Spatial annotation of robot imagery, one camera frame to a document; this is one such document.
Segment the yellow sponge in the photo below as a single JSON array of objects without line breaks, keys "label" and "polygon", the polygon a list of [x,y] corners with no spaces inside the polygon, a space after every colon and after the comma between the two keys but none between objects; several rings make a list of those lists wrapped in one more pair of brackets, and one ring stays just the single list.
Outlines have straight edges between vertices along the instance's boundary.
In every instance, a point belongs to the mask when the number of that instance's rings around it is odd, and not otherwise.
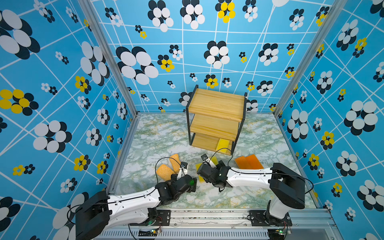
[{"label": "yellow sponge", "polygon": [[202,171],[202,169],[203,169],[203,166],[204,166],[204,164],[203,163],[200,163],[200,164],[197,164],[196,165],[196,169],[197,169],[197,173],[198,173],[198,175],[200,174],[200,172]]},{"label": "yellow sponge", "polygon": [[218,153],[226,154],[228,151],[231,151],[229,144],[230,144],[230,140],[219,139],[217,147],[216,147],[216,151]]},{"label": "yellow sponge", "polygon": [[199,181],[200,183],[206,183],[206,181],[201,176],[199,176]]}]

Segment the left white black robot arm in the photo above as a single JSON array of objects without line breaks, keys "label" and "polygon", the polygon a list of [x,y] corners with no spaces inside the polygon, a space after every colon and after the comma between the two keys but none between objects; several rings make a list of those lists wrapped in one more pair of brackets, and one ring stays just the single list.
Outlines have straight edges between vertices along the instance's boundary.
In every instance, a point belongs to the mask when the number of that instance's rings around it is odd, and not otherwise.
[{"label": "left white black robot arm", "polygon": [[75,239],[91,240],[112,227],[151,221],[158,215],[156,207],[169,205],[184,193],[195,192],[197,181],[197,178],[185,175],[129,195],[98,192],[76,207]]}]

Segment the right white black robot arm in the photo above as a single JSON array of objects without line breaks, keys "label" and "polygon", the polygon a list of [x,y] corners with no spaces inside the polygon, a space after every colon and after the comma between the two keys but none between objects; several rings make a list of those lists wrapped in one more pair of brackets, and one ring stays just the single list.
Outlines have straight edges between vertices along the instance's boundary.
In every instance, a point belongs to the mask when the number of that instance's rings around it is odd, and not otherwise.
[{"label": "right white black robot arm", "polygon": [[289,211],[305,208],[306,179],[281,163],[271,168],[250,170],[202,163],[197,174],[222,192],[225,188],[257,187],[271,190],[275,197],[268,202],[261,219],[269,226],[291,226]]}]

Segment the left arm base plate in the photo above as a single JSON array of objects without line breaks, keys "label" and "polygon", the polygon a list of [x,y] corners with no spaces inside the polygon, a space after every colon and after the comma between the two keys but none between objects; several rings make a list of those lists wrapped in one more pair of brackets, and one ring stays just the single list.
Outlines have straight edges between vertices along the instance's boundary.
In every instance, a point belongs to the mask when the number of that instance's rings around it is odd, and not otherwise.
[{"label": "left arm base plate", "polygon": [[171,220],[171,210],[157,210],[155,214],[154,211],[149,213],[149,217],[143,223],[133,223],[131,226],[169,226]]}]

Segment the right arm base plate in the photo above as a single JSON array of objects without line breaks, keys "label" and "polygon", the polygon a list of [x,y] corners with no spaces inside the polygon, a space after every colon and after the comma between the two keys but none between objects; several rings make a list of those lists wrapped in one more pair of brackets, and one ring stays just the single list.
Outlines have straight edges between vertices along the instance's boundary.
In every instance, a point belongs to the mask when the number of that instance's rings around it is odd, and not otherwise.
[{"label": "right arm base plate", "polygon": [[251,222],[253,227],[291,227],[292,221],[287,213],[283,219],[272,217],[263,210],[251,210],[246,219]]}]

